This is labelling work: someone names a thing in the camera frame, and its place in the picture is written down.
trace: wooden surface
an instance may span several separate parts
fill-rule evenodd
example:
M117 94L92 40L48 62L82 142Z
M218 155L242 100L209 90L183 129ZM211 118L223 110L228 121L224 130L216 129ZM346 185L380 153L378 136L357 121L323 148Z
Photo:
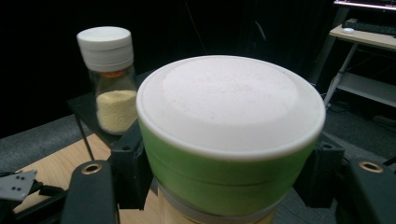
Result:
M391 35L379 35L357 30L355 30L353 34L348 35L344 34L342 31L343 28L339 25L330 31L330 35L350 42L396 51L396 38Z
M107 160L110 156L110 149L95 134L88 136L88 141L95 159ZM35 177L37 181L43 182L45 185L68 189L71 174L74 169L89 160L90 157L87 149L85 148L84 142L83 140L80 140L40 161L22 168L22 170L24 172L37 170L37 176ZM38 193L29 195L23 203L15 209L15 212L18 213L27 207L45 200L46 198L47 197L45 196L38 195ZM137 209L120 210L120 223L160 223L160 206L157 195L151 190L149 191L145 209L143 211Z

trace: jar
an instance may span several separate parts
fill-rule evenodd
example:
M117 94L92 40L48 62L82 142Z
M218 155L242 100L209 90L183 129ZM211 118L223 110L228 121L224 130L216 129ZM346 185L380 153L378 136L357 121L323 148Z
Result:
M123 135L137 119L131 32L103 26L77 35L95 95L96 117L107 133Z

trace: keyboard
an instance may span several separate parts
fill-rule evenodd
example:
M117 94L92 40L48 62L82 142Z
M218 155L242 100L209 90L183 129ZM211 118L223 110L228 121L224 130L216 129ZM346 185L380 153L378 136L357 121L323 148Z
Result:
M350 19L343 22L343 28L352 28L357 31L364 31L370 33L376 33L381 35L394 35L396 36L396 26L374 24L369 22L358 21L356 19Z

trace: powder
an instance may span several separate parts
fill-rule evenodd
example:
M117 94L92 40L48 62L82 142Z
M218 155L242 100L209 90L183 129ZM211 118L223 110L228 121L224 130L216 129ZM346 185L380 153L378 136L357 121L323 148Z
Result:
M107 133L122 135L137 119L136 91L109 91L96 98L97 118Z

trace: lid top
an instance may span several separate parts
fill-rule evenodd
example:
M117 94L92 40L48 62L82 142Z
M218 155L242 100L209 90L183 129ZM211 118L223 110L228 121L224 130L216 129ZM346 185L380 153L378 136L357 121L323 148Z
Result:
M236 160L289 154L324 124L318 92L280 66L236 56L170 63L139 88L139 119L162 140L193 153Z
M78 44L83 49L110 50L132 45L131 32L115 26L94 27L77 35Z

